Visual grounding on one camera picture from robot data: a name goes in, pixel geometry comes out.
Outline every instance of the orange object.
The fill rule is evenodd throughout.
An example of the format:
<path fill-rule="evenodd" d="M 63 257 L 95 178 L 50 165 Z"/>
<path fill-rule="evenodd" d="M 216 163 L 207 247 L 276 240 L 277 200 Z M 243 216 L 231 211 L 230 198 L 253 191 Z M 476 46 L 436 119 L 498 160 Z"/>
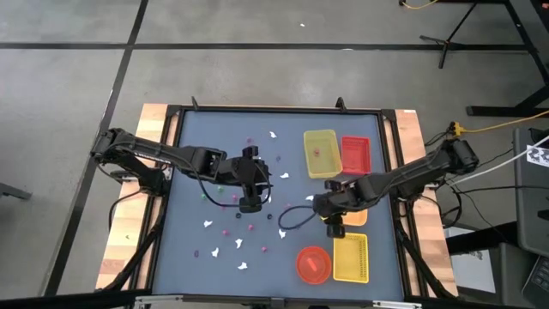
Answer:
<path fill-rule="evenodd" d="M 362 227 L 366 224 L 368 219 L 368 209 L 364 209 L 358 212 L 348 212 L 343 218 L 343 224 L 354 227 Z"/>
<path fill-rule="evenodd" d="M 308 246 L 299 252 L 295 267 L 304 282 L 322 284 L 332 273 L 332 260 L 323 248 Z"/>

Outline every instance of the yellow basket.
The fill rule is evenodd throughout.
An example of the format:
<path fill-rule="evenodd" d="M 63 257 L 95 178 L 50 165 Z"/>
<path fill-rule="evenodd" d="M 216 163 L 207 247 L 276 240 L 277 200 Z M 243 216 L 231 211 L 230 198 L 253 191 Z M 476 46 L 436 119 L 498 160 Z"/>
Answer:
<path fill-rule="evenodd" d="M 306 131 L 303 141 L 309 177 L 332 178 L 341 173 L 343 166 L 334 130 Z"/>
<path fill-rule="evenodd" d="M 346 233 L 334 239 L 334 280 L 368 283 L 368 238 L 364 234 Z"/>

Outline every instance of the red basket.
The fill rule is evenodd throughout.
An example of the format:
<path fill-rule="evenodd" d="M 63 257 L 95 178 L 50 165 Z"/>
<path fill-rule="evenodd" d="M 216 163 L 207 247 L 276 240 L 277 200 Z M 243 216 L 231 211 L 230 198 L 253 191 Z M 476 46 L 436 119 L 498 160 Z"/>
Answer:
<path fill-rule="evenodd" d="M 367 174 L 370 172 L 370 139 L 344 136 L 341 138 L 341 164 L 343 172 Z"/>

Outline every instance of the concrete floor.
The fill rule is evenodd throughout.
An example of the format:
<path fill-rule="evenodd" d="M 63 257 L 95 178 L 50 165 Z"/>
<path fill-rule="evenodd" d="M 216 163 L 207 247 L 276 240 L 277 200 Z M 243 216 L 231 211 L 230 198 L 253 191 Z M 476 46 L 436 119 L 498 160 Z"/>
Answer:
<path fill-rule="evenodd" d="M 547 62 L 549 34 L 529 1 L 513 4 Z M 0 0 L 0 41 L 126 42 L 138 6 L 138 0 Z M 149 3 L 137 41 L 421 44 L 420 34 L 445 38 L 467 7 L 160 0 Z M 455 41 L 515 44 L 520 37 L 503 7 L 480 5 Z M 39 293 L 121 57 L 122 51 L 0 50 L 0 181 L 33 192 L 27 202 L 0 199 L 2 299 Z M 452 52 L 443 70 L 437 62 L 438 53 L 420 51 L 134 51 L 111 127 L 135 131 L 143 103 L 189 103 L 191 95 L 203 105 L 276 106 L 332 106 L 342 96 L 349 107 L 417 110 L 426 139 L 451 120 L 468 128 L 507 120 L 469 118 L 464 107 L 512 106 L 542 85 L 526 54 Z M 466 138 L 485 161 L 510 148 L 511 131 Z M 462 189 L 513 181 L 509 166 Z M 60 293 L 93 290 L 118 188 L 96 175 Z M 513 191 L 473 197 L 492 224 L 515 218 Z M 447 191 L 438 198 L 443 209 L 455 206 Z M 467 199 L 462 222 L 486 227 Z"/>

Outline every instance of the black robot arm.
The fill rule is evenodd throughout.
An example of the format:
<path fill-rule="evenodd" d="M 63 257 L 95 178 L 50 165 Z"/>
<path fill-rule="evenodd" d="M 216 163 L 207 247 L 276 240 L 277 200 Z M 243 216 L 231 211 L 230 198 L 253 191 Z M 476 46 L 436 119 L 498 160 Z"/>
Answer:
<path fill-rule="evenodd" d="M 446 173 L 470 173 L 478 164 L 479 159 L 466 141 L 447 140 L 427 156 L 390 172 L 372 173 L 346 183 L 327 180 L 325 186 L 331 192 L 315 195 L 313 209 L 328 225 L 329 237 L 343 238 L 341 215 L 346 212 L 368 209 L 390 192 L 414 200 L 433 180 Z"/>
<path fill-rule="evenodd" d="M 170 147 L 136 137 L 122 129 L 110 129 L 95 141 L 91 154 L 99 164 L 116 164 L 132 174 L 147 194 L 161 197 L 167 193 L 166 176 L 159 168 L 147 167 L 137 157 L 173 165 L 193 179 L 217 185 L 239 186 L 244 197 L 239 201 L 242 212 L 262 208 L 261 194 L 268 189 L 268 166 L 258 160 L 257 146 L 242 150 L 242 156 L 227 159 L 226 152 L 215 148 Z"/>

